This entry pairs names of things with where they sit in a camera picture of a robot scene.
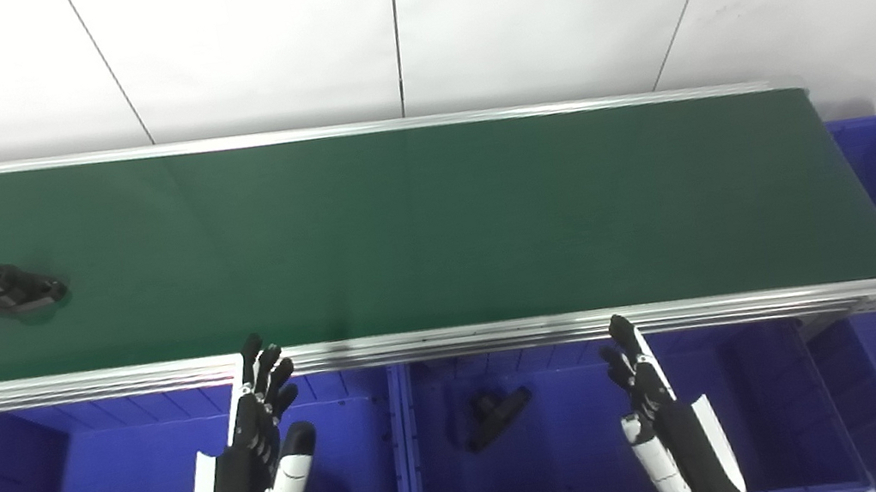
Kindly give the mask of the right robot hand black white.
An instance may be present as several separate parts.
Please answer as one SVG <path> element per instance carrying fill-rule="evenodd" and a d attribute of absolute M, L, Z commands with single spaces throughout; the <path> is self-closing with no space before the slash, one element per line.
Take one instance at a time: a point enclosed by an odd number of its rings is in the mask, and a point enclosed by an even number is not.
<path fill-rule="evenodd" d="M 733 447 L 707 395 L 678 399 L 646 338 L 622 315 L 603 347 L 610 379 L 627 392 L 622 433 L 657 492 L 747 492 Z"/>

